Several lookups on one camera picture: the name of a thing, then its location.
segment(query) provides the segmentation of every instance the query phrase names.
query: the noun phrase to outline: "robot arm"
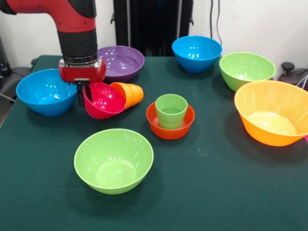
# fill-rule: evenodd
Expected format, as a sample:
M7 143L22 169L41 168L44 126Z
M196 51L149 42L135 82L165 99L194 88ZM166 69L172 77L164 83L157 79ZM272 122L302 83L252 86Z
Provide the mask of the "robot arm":
M53 18L63 55L61 78L78 84L79 103L83 104L82 86L102 82L106 71L104 61L97 58L95 0L0 0L0 10L7 14L48 13Z

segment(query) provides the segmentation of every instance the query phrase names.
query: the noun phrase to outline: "red bowl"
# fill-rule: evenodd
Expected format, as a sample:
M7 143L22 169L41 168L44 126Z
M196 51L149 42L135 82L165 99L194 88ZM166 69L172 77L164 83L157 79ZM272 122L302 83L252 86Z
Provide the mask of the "red bowl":
M87 113L95 119L107 119L124 111L125 98L105 83L90 83L92 102L83 89L83 98Z
M185 136L191 128L194 121L194 111L193 108L188 105L183 124L179 129L164 129L159 126L155 102L148 107L146 117L149 121L152 132L156 136L165 140L176 140Z

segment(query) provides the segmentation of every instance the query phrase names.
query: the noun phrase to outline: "tipped over cup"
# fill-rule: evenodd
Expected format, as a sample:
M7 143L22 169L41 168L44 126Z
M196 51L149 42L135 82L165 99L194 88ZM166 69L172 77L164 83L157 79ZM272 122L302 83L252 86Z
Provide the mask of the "tipped over cup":
M115 82L111 83L110 86L126 99L124 110L137 105L143 100L143 90L138 85Z
M155 102L159 126L165 129L179 129L183 123L187 101L176 94L160 96Z

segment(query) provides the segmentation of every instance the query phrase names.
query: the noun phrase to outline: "blue bowl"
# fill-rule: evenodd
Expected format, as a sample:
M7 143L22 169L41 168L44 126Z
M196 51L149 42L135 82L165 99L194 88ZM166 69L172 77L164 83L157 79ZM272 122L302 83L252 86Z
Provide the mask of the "blue bowl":
M181 67L194 74L206 71L219 58L221 45L203 36L184 36L172 44L174 55Z
M59 116L68 111L77 97L77 86L63 82L58 69L32 73L17 85L18 98L44 116Z

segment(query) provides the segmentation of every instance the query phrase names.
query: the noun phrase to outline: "orange cup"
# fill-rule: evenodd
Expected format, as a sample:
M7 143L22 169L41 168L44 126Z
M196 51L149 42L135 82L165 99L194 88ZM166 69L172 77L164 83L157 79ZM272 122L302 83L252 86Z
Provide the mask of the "orange cup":
M116 89L125 99L124 110L135 106L143 100L143 90L140 86L131 83L111 83L110 86Z
M176 140L182 138L188 133L194 121L194 110L190 105L188 105L183 124L179 129L164 129L159 126L155 102L148 107L146 117L149 121L152 132L156 136L165 140Z

